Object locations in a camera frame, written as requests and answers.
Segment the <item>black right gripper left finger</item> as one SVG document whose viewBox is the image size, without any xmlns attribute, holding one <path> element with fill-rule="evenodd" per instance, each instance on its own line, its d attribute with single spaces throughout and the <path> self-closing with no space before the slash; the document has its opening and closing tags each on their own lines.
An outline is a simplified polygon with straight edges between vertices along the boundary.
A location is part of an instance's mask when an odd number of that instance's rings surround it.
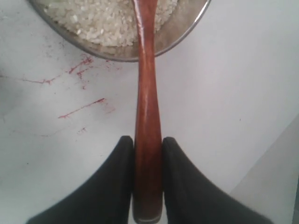
<svg viewBox="0 0 299 224">
<path fill-rule="evenodd" d="M 126 224 L 134 178 L 134 147 L 122 136 L 101 167 L 77 190 L 29 224 Z"/>
</svg>

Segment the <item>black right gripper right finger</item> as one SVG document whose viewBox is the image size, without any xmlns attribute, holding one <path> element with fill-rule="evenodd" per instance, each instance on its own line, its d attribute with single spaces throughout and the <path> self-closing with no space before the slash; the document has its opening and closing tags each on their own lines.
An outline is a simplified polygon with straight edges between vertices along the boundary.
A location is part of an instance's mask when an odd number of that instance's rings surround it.
<svg viewBox="0 0 299 224">
<path fill-rule="evenodd" d="M 219 189 L 189 160 L 177 141 L 162 146 L 164 201 L 170 224 L 271 224 Z"/>
</svg>

